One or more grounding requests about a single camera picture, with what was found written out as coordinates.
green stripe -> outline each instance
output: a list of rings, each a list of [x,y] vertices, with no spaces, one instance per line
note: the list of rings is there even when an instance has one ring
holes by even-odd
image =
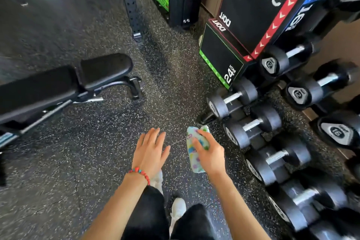
[[[202,50],[200,50],[200,55],[201,57],[203,57],[203,59],[205,60],[205,62],[207,63],[207,65],[213,70],[213,72],[215,73],[215,75],[219,78],[219,80],[223,83],[223,85],[229,89],[229,85],[227,84],[227,82],[225,82],[225,80],[223,79],[223,77],[220,75],[220,73],[214,68],[214,66],[210,63],[209,59],[206,58],[205,54],[202,52]]]

hand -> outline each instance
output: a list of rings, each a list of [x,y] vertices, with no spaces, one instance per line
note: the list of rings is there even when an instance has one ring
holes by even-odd
[[[158,137],[159,133],[160,128],[151,128],[146,134],[141,134],[131,166],[132,169],[139,167],[150,179],[160,171],[170,153],[170,146],[162,152],[166,133],[162,132]]]
[[[209,142],[209,150],[205,150],[197,138],[193,138],[193,146],[199,154],[200,164],[209,175],[210,180],[214,177],[226,174],[224,148],[218,144],[212,134],[203,130],[197,131]]]

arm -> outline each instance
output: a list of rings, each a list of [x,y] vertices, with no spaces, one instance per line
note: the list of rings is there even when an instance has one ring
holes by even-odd
[[[196,138],[193,139],[193,146],[199,154],[201,166],[216,189],[232,238],[270,240],[226,174],[224,148],[210,133],[202,130],[198,133],[208,140],[210,148],[206,151]]]
[[[139,167],[149,178],[153,178],[161,169],[170,152],[168,146],[162,153],[166,133],[163,132],[158,137],[159,132],[159,128],[152,128],[146,135],[142,134],[134,152],[132,168]],[[139,173],[126,174],[82,240],[119,240],[147,183]]]

dumbbell handle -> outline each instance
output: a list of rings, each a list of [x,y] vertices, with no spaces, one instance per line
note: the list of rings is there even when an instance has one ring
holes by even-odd
[[[253,120],[252,122],[249,122],[248,124],[245,124],[243,126],[244,131],[249,131],[250,129],[253,129],[255,126],[258,126],[259,124],[263,123],[262,119],[256,119]]]
[[[232,94],[231,96],[227,97],[224,99],[224,102],[226,104],[228,104],[229,102],[234,101],[235,99],[237,99],[238,97],[242,96],[243,94],[241,92],[236,92],[234,94]]]
[[[293,201],[295,203],[295,205],[299,205],[300,203],[307,201],[308,199],[318,195],[319,192],[316,189],[313,188],[309,188],[304,190],[302,193],[300,193],[299,195],[297,195]]]
[[[276,152],[274,155],[269,156],[266,159],[266,162],[267,162],[268,165],[270,165],[270,164],[274,163],[275,161],[278,161],[278,160],[280,160],[283,157],[288,156],[288,155],[289,155],[288,151],[281,150],[281,151]]]
[[[297,55],[298,53],[302,52],[305,50],[305,46],[304,45],[297,45],[296,48],[292,49],[291,51],[288,51],[286,53],[287,57],[293,57],[294,55]]]
[[[319,84],[319,86],[323,87],[324,85],[336,81],[337,79],[339,79],[339,76],[337,74],[329,73],[325,78],[318,80],[317,83]]]

black cushion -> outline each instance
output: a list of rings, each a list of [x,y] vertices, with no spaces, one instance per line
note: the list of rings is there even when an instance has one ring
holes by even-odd
[[[132,69],[133,61],[122,53],[82,60],[79,69],[81,84],[91,91],[123,77]]]
[[[71,66],[58,67],[0,86],[0,124],[75,98],[79,82]]]

